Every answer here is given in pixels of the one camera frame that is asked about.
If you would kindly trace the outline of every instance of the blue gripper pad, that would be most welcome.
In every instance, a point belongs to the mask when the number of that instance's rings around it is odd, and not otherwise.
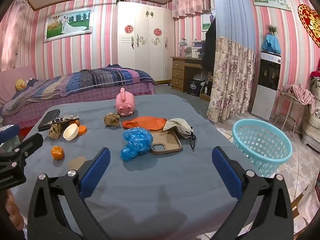
[[[242,181],[229,163],[229,158],[221,148],[215,147],[212,151],[212,163],[216,167],[224,185],[230,195],[240,200],[242,198]]]
[[[18,125],[13,125],[5,130],[3,127],[2,129],[0,129],[0,144],[5,143],[6,141],[9,141],[10,139],[16,137],[17,135],[19,135],[19,132],[20,126]]]
[[[109,166],[110,159],[109,149],[103,148],[92,161],[86,161],[83,164],[83,166],[85,166],[86,163],[92,163],[79,183],[79,195],[83,200],[91,197],[101,177]]]

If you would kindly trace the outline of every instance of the pink pig toy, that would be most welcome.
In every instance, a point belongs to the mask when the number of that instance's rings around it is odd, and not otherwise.
[[[136,107],[134,95],[121,88],[120,93],[116,97],[116,109],[122,117],[132,115]]]

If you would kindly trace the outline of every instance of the blue plastic basket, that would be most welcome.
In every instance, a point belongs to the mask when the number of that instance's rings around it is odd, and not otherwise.
[[[270,177],[292,155],[288,137],[277,127],[257,119],[241,119],[232,127],[233,143],[263,177]]]

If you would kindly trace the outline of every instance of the white bowl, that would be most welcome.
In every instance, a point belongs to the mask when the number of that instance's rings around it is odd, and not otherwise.
[[[67,141],[72,141],[74,138],[77,137],[78,133],[79,133],[79,127],[76,123],[73,123],[64,130],[63,137]]]

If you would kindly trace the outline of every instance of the polka dot bed sheet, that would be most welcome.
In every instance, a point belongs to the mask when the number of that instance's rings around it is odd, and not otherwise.
[[[155,89],[152,82],[140,82],[123,86],[126,91],[132,93],[134,96],[154,95]],[[32,127],[40,120],[45,111],[50,107],[78,102],[92,102],[114,99],[120,93],[121,86],[96,88],[72,94],[63,98],[49,99],[42,102],[31,103],[22,107],[22,109],[11,115],[4,117],[3,125],[17,124],[20,128]]]

